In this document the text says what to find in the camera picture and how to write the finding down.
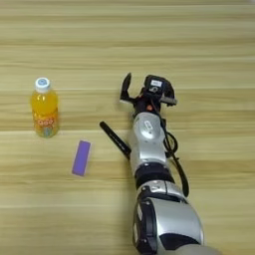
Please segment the orange liquid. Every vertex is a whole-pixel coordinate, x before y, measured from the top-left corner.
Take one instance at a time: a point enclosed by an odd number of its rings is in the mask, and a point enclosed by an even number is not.
[[[33,111],[34,127],[39,136],[51,137],[59,130],[58,96],[50,90],[46,94],[34,92],[31,107]]]

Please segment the orange juice bottle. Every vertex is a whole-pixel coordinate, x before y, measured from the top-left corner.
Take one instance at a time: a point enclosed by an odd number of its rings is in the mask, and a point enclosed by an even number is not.
[[[58,96],[51,89],[47,78],[39,78],[35,83],[35,91],[30,99],[34,127],[41,137],[51,137],[58,132]]]

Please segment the black cable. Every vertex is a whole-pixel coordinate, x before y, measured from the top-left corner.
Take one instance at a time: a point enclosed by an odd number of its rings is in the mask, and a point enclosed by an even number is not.
[[[173,149],[170,146],[170,142],[169,142],[169,139],[168,139],[168,132],[165,128],[165,124],[163,122],[163,119],[162,119],[160,113],[158,112],[153,100],[151,100],[151,105],[152,105],[154,111],[156,112],[156,114],[158,115],[158,117],[160,119],[160,123],[161,123],[162,129],[163,129],[164,135],[165,135],[165,142],[166,142],[166,145],[167,145],[166,149],[168,150],[169,155],[172,156],[172,159],[175,163],[175,167],[178,171],[178,174],[179,174],[179,177],[180,177],[180,180],[181,180],[183,194],[187,197],[188,193],[189,193],[189,185],[188,185],[188,180],[187,180],[186,174],[185,174],[181,164],[179,163],[178,158],[176,158]]]
[[[178,150],[178,141],[177,139],[174,137],[174,135],[172,133],[170,133],[169,131],[167,132],[167,135],[170,136],[171,140],[172,140],[172,151],[173,153],[176,153],[177,150]],[[163,140],[163,144],[164,144],[164,147],[166,148],[167,150],[167,153],[166,153],[166,157],[169,158],[171,157],[170,153],[169,153],[169,149],[168,149],[168,145],[166,143],[166,138]]]

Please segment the purple block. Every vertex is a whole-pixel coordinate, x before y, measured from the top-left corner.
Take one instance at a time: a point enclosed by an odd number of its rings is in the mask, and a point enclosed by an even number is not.
[[[83,176],[88,162],[91,144],[87,141],[80,140],[76,153],[76,159],[73,166],[73,174]]]

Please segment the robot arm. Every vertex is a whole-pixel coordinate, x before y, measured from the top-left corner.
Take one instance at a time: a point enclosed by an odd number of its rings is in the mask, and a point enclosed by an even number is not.
[[[220,255],[203,246],[201,222],[186,198],[188,182],[185,174],[182,174],[183,190],[174,183],[171,174],[167,153],[173,158],[175,155],[171,148],[165,151],[165,144],[169,142],[159,114],[161,103],[176,105],[170,82],[148,76],[135,99],[128,95],[129,83],[130,74],[125,78],[121,94],[121,100],[134,106],[129,146],[105,123],[101,123],[101,127],[129,159],[135,179],[134,247],[143,255]]]

